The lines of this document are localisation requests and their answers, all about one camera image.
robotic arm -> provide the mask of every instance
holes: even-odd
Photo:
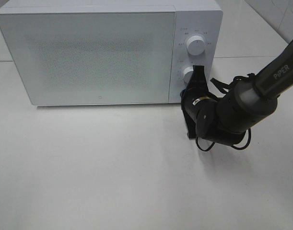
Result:
[[[193,74],[181,92],[181,108],[188,137],[245,149],[251,140],[251,127],[272,114],[279,95],[293,85],[293,41],[257,75],[237,76],[230,84],[216,79],[211,82],[226,95],[218,98],[209,92],[203,66],[193,66]],[[239,148],[248,130],[248,142]]]

black cable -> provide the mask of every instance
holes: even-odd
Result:
[[[209,150],[212,149],[212,147],[214,146],[215,142],[213,142],[207,149],[202,149],[200,146],[199,146],[199,138],[196,138],[195,139],[195,142],[196,142],[196,145],[198,146],[199,150],[202,150],[204,152],[208,152]]]
[[[249,146],[249,144],[251,143],[251,139],[252,139],[252,131],[251,131],[251,128],[249,128],[246,145],[244,145],[243,147],[236,147],[235,145],[232,145],[232,148],[235,150],[245,150]]]

power knob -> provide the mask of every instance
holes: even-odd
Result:
[[[189,83],[189,80],[190,80],[192,74],[193,74],[193,67],[192,66],[185,68],[184,71],[182,72],[182,77],[183,77],[183,80],[186,84]]]
[[[196,56],[204,52],[206,46],[206,39],[203,35],[197,34],[190,37],[187,40],[186,45],[188,53]]]

timer knob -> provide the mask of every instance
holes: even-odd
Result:
[[[187,50],[191,55],[199,55],[205,50],[206,39],[203,35],[194,35],[190,37],[187,42]]]
[[[183,80],[186,84],[189,83],[189,80],[190,80],[192,74],[193,74],[193,67],[192,66],[185,68],[184,71],[182,72],[182,77],[183,77]]]

microwave knob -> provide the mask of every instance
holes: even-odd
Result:
[[[183,80],[186,84],[189,83],[189,80],[190,80],[192,74],[193,74],[193,67],[192,66],[185,68],[184,71],[182,72],[182,77],[183,77]]]
[[[203,35],[194,35],[190,37],[187,42],[187,50],[191,55],[199,55],[205,50],[206,39]]]

